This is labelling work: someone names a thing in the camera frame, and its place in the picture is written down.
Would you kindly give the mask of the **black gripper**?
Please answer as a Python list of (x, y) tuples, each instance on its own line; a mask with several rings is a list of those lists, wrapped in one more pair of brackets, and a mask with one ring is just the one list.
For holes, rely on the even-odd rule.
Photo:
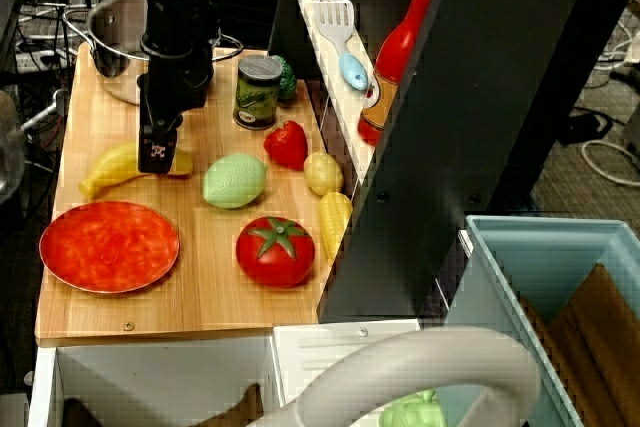
[(138, 78), (140, 131), (137, 167), (142, 173), (167, 174), (184, 112), (202, 108), (213, 78), (212, 48), (197, 42), (181, 59), (152, 57)]

